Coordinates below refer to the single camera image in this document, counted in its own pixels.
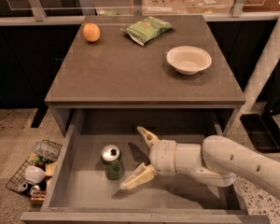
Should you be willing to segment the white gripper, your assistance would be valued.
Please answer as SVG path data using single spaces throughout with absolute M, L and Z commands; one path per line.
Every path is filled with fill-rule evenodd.
M 175 175 L 175 152 L 176 141 L 160 140 L 157 135 L 148 131 L 142 126 L 137 127 L 137 131 L 144 138 L 148 147 L 151 147 L 149 152 L 150 165 L 145 165 L 143 162 L 120 183 L 120 188 L 123 190 L 134 189 L 151 181 L 157 173 L 159 175 Z

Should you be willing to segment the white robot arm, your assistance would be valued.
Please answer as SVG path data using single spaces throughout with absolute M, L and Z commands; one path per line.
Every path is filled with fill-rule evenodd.
M 280 200 L 280 162 L 271 160 L 221 135 L 201 144 L 160 140 L 142 126 L 137 131 L 149 147 L 150 165 L 141 163 L 121 184 L 134 189 L 156 175 L 185 175 L 205 185 L 228 187 L 239 175 Z

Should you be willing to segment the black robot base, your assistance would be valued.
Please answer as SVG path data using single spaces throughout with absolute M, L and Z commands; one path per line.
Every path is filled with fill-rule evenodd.
M 240 121 L 255 150 L 280 152 L 280 98 L 267 103 L 261 114 L 243 114 Z

